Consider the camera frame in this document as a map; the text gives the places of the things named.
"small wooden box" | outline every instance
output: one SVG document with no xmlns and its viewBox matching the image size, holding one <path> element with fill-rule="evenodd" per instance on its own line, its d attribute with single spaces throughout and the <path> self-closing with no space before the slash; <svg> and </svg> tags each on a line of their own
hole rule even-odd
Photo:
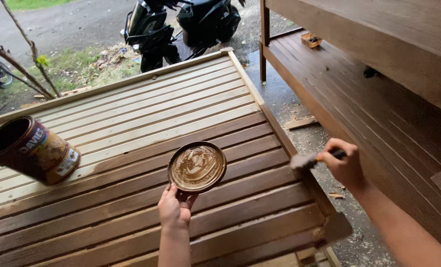
<svg viewBox="0 0 441 267">
<path fill-rule="evenodd" d="M 310 39 L 312 39 L 314 37 L 318 38 L 318 41 L 311 42 Z M 318 46 L 319 44 L 321 44 L 321 41 L 323 41 L 323 39 L 319 38 L 318 36 L 314 35 L 311 32 L 303 34 L 301 36 L 301 42 L 304 43 L 305 45 L 309 46 L 310 48 Z"/>
</svg>

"green leaf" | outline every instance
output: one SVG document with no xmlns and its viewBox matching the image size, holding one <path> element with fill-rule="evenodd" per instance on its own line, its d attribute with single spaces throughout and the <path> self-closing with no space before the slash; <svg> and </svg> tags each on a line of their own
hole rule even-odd
<svg viewBox="0 0 441 267">
<path fill-rule="evenodd" d="M 46 55 L 40 55 L 38 57 L 39 64 L 43 64 L 45 66 L 49 66 L 49 60 L 46 58 Z"/>
</svg>

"paved road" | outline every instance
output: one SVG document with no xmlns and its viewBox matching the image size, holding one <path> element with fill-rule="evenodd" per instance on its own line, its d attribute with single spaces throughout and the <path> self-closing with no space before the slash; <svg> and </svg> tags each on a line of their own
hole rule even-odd
<svg viewBox="0 0 441 267">
<path fill-rule="evenodd" d="M 41 55 L 65 48 L 82 49 L 96 44 L 108 46 L 122 41 L 119 36 L 126 14 L 134 0 L 82 0 L 48 9 L 15 12 L 36 42 Z M 168 21 L 175 17 L 169 13 Z M 7 47 L 24 64 L 30 62 L 30 49 L 0 3 L 0 45 Z"/>
<path fill-rule="evenodd" d="M 17 11 L 15 15 L 29 37 L 36 42 L 39 54 L 51 55 L 51 52 L 68 47 L 77 50 L 121 42 L 119 32 L 124 27 L 126 14 L 133 9 L 135 3 L 136 0 L 80 0 L 48 9 Z M 247 54 L 259 49 L 259 1 L 248 0 L 246 8 L 242 8 L 235 0 L 232 3 L 239 9 L 243 25 L 239 26 L 228 43 L 213 47 L 208 52 L 217 51 L 223 46 L 232 46 L 241 62 L 246 63 Z M 177 12 L 168 9 L 166 22 L 179 29 L 175 21 L 176 14 Z M 271 20 L 272 34 L 296 27 L 277 15 L 273 15 Z M 9 48 L 12 55 L 23 64 L 31 63 L 27 55 L 30 53 L 29 46 L 1 3 L 0 45 Z"/>
</svg>

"hand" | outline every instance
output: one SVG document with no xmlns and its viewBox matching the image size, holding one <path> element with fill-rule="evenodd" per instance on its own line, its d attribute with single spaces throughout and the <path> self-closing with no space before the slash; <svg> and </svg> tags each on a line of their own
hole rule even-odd
<svg viewBox="0 0 441 267">
<path fill-rule="evenodd" d="M 198 195 L 179 194 L 178 187 L 172 183 L 164 189 L 158 202 L 162 228 L 188 228 L 191 221 L 191 208 Z"/>
<path fill-rule="evenodd" d="M 342 160 L 336 159 L 330 154 L 334 149 L 342 149 L 347 156 Z M 364 175 L 359 161 L 359 149 L 357 146 L 347 143 L 341 139 L 331 138 L 324 151 L 318 157 L 326 163 L 334 178 L 345 185 L 349 190 L 361 189 L 364 187 Z"/>
</svg>

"stained can lid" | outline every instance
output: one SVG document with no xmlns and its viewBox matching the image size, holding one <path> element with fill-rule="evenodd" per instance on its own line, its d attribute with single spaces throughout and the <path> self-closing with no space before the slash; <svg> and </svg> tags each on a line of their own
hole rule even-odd
<svg viewBox="0 0 441 267">
<path fill-rule="evenodd" d="M 210 142 L 193 142 L 171 157 L 168 178 L 178 189 L 198 194 L 213 188 L 224 177 L 227 160 L 222 150 Z"/>
</svg>

